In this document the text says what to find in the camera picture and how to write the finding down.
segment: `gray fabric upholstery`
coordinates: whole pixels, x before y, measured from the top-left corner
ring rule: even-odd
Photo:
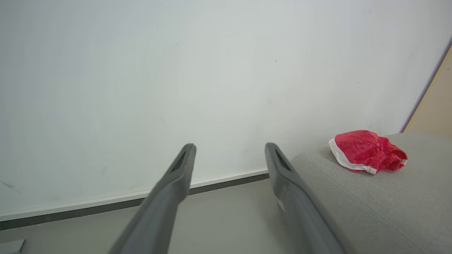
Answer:
[[[359,253],[452,253],[452,140],[388,138],[408,155],[399,171],[349,171],[327,144],[292,164]]]

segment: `gray sofa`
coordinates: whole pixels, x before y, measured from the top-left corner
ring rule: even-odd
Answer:
[[[358,253],[452,253],[452,140],[387,137],[408,155],[399,171],[349,171],[327,144],[292,164]]]

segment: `baseboard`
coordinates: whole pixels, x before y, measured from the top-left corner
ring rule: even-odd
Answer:
[[[199,188],[211,184],[217,184],[217,183],[223,183],[223,182],[229,182],[241,178],[247,178],[252,177],[256,175],[266,174],[268,173],[267,169],[258,169],[238,174],[232,174],[222,177],[216,177],[201,181],[192,182],[190,184],[190,189],[193,188]],[[85,209],[90,207],[98,207],[103,205],[109,205],[113,203],[118,202],[124,202],[124,201],[130,201],[140,198],[145,198],[151,190],[146,191],[139,191],[134,193],[128,193],[123,195],[117,195],[117,196],[110,196],[106,198],[97,198],[97,199],[91,199],[91,200],[85,200],[80,202],[73,202],[73,203],[67,203],[67,204],[61,204],[61,205],[55,205],[55,206],[49,206],[49,207],[40,207],[35,209],[29,209],[29,210],[22,210],[22,211],[14,211],[9,213],[0,214],[0,221],[10,221],[10,220],[16,220],[21,218],[28,218],[28,217],[34,217],[34,216],[41,216],[46,214],[53,214],[58,212],[67,212],[72,210],[79,210],[79,209]]]

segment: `white wall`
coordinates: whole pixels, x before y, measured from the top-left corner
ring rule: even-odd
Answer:
[[[444,1],[2,1],[0,213],[265,168],[399,132],[452,35]]]

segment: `gray floor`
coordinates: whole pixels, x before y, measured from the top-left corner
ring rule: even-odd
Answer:
[[[24,254],[104,254],[137,208],[0,231],[0,243],[25,238]],[[291,253],[269,180],[188,196],[168,253]]]

